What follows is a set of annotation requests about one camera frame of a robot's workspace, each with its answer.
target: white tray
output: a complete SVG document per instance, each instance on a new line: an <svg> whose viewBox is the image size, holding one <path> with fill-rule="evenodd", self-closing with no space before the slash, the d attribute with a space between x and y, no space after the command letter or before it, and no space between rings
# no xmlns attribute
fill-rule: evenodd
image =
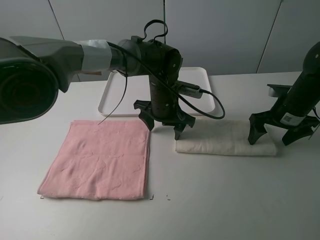
<svg viewBox="0 0 320 240"><path fill-rule="evenodd" d="M207 75L207 71L201 67L182 67L179 72L179 81L192 83L200 86L202 89L212 91ZM124 89L126 79L120 73L111 72L103 92L98 111L103 116L107 116L119 103ZM215 101L212 96L203 94L201 99L183 96L192 105L210 113L215 109ZM136 100L150 101L149 78L144 76L128 77L128 85L126 94L122 103L112 113L112 116L137 116L140 113L139 109L134 109ZM199 115L196 111L188 107L179 99L181 109L190 115Z"/></svg>

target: pink towel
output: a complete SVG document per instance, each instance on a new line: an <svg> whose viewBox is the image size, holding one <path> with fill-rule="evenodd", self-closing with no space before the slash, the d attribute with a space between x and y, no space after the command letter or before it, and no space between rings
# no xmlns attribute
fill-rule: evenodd
<svg viewBox="0 0 320 240"><path fill-rule="evenodd" d="M37 193L50 198L144 197L149 130L141 120L76 120Z"/></svg>

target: label sticker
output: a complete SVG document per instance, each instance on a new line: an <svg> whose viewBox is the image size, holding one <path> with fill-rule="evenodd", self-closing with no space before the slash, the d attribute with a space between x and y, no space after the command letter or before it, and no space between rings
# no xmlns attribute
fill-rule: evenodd
<svg viewBox="0 0 320 240"><path fill-rule="evenodd" d="M287 112L280 120L280 123L295 127L298 126L304 119L305 116L295 116Z"/></svg>

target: black cable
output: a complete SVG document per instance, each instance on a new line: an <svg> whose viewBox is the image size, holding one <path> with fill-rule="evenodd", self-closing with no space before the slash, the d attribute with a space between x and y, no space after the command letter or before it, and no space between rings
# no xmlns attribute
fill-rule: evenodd
<svg viewBox="0 0 320 240"><path fill-rule="evenodd" d="M158 19L155 19L155 20L152 20L150 22L148 22L145 26L144 26L144 29L143 29L143 33L144 33L144 38L142 38L142 40L145 40L147 38L147 28L150 27L152 24L163 24L164 26L164 33L163 34L160 34L160 35L157 35L153 38L153 40L155 41L156 38L159 38L159 37L165 37L167 34L168 34L168 26L167 24L162 21L162 20L158 20Z"/></svg>
<svg viewBox="0 0 320 240"><path fill-rule="evenodd" d="M210 114L207 114L204 111L201 111L200 109L196 108L195 106L193 106L188 100L186 100L183 96L181 96L179 93L177 93L174 89L172 89L163 79L161 79L151 68L149 68L140 58L138 58L136 55L134 55L133 53L129 52L128 50L124 49L123 47L120 47L114 43L111 42L107 42L108 45L110 47L113 47L115 49L120 50L122 53L125 53L127 55L130 55L132 58L134 58L136 61L138 61L149 73L151 73L163 86L165 86L172 94L174 94L175 96L177 96L179 99L181 99L185 104L187 104L190 108L192 108L193 110L195 110L196 112L211 118L211 119L222 119L225 117L225 115L223 115L223 117L220 116L212 116ZM220 101L218 101L218 103L220 104L221 108L224 110L222 104Z"/></svg>
<svg viewBox="0 0 320 240"><path fill-rule="evenodd" d="M127 65L127 57L123 54L123 61L124 61L124 65L125 65L125 86L124 86L124 91L123 91L123 95L121 97L121 100L119 101L118 105L112 110L112 112L109 113L108 116L106 116L101 122L98 123L101 124L104 120L106 120L121 104L122 100L125 97L126 91L127 91L127 86L128 86L128 65Z"/></svg>
<svg viewBox="0 0 320 240"><path fill-rule="evenodd" d="M226 116L226 111L225 111L224 106L220 102L219 98L217 98L216 95L214 95L212 92L209 92L209 91L204 90L204 89L200 89L199 92L211 95L219 103L219 105L220 105L220 107L222 109L222 116L216 116L215 119L223 119Z"/></svg>

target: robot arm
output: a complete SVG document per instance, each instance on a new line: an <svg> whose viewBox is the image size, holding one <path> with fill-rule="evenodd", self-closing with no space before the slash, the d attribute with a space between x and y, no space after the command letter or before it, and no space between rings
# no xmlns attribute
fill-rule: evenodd
<svg viewBox="0 0 320 240"><path fill-rule="evenodd" d="M166 32L150 41L146 29L162 23ZM0 38L0 124L28 121L45 114L55 103L58 90L67 92L75 74L117 70L127 77L149 76L151 101L137 100L139 118L151 131L154 120L174 126L175 139L195 118L183 112L178 98L199 113L214 119L191 105L180 94L201 98L199 86L178 81L182 65L179 51L157 37L168 33L160 20L147 23L144 38L132 36L118 45L105 40L66 41L16 36L18 44Z"/></svg>
<svg viewBox="0 0 320 240"><path fill-rule="evenodd" d="M320 101L320 42L315 44L305 56L303 71L293 86L268 84L269 95L277 101L269 111L254 113L250 117L248 141L251 145L267 133L264 125L269 124L287 129L282 138L289 145L301 138L312 136L318 129L318 117L308 116Z"/></svg>

